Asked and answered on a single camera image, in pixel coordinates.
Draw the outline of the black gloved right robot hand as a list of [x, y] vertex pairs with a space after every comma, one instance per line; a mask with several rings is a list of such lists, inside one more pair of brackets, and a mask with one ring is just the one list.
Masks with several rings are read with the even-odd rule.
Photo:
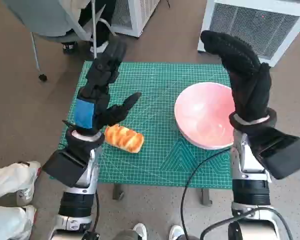
[[200, 39], [205, 51], [218, 56], [228, 72], [235, 113], [248, 123], [267, 117], [270, 66], [261, 63], [252, 47], [238, 37], [204, 30]]

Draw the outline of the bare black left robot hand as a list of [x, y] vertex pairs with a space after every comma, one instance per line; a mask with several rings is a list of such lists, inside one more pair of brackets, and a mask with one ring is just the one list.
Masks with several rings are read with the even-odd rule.
[[74, 124], [80, 131], [92, 135], [104, 126], [123, 121], [141, 97], [140, 92], [135, 92], [122, 104], [108, 107], [110, 84], [115, 83], [119, 76], [126, 50], [127, 44], [115, 36], [110, 39], [104, 52], [93, 60], [85, 76], [86, 84], [78, 90], [74, 103]]

